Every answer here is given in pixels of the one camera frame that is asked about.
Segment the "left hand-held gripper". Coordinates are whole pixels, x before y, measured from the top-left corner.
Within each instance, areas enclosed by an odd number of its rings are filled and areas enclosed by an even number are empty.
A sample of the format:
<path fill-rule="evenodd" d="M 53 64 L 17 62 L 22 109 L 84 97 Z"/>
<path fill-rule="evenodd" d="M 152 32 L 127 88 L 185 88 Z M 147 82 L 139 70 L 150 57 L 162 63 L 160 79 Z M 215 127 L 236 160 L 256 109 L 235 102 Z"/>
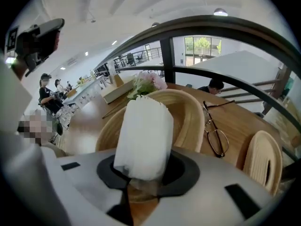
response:
<path fill-rule="evenodd" d="M 7 52 L 17 54 L 11 65 L 17 77 L 27 77 L 57 50 L 64 25 L 63 18 L 56 18 L 40 25 L 34 24 L 20 34 L 17 33 L 18 27 L 8 32 Z"/>

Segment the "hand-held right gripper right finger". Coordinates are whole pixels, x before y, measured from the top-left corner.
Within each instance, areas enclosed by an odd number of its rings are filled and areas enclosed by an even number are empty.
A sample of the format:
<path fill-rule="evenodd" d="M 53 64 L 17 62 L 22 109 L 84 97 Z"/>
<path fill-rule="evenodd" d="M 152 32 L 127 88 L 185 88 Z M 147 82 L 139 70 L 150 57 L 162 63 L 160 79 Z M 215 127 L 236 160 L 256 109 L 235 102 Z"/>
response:
<path fill-rule="evenodd" d="M 263 186 L 223 159 L 186 149 L 176 151 L 198 165 L 197 183 L 183 196 L 132 203 L 135 226 L 239 225 L 244 217 L 225 189 L 232 184 L 240 185 L 260 208 L 273 198 Z"/>

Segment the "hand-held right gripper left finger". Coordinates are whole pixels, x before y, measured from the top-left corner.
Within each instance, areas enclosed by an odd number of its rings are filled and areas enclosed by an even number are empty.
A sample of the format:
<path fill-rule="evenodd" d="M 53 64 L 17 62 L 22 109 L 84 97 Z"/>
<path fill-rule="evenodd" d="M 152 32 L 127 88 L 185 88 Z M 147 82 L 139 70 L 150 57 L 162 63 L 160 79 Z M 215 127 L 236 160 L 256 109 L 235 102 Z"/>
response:
<path fill-rule="evenodd" d="M 109 188 L 116 186 L 121 180 L 114 171 L 115 150 L 98 151 L 59 158 L 60 165 L 75 188 L 92 205 L 96 206 L 107 216 L 128 226 L 132 226 L 133 218 L 130 211 L 127 183 L 124 188 Z"/>

